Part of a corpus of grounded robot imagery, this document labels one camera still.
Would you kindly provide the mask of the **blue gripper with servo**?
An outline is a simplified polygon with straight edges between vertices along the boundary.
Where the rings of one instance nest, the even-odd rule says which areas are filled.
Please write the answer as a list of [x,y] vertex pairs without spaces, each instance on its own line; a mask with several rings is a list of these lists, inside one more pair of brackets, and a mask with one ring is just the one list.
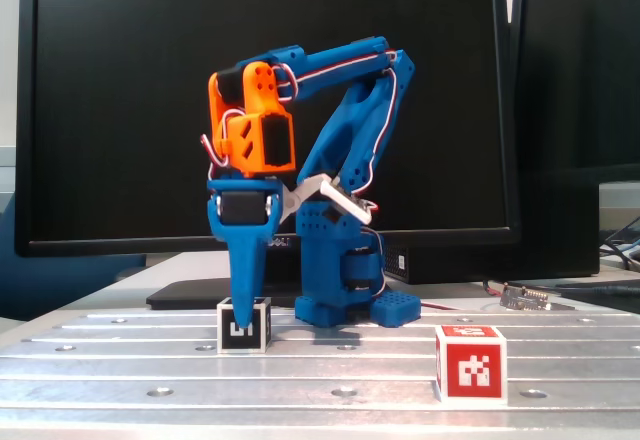
[[226,175],[208,180],[207,189],[212,234],[229,251],[235,321],[246,328],[262,292],[266,249],[280,225],[281,182]]

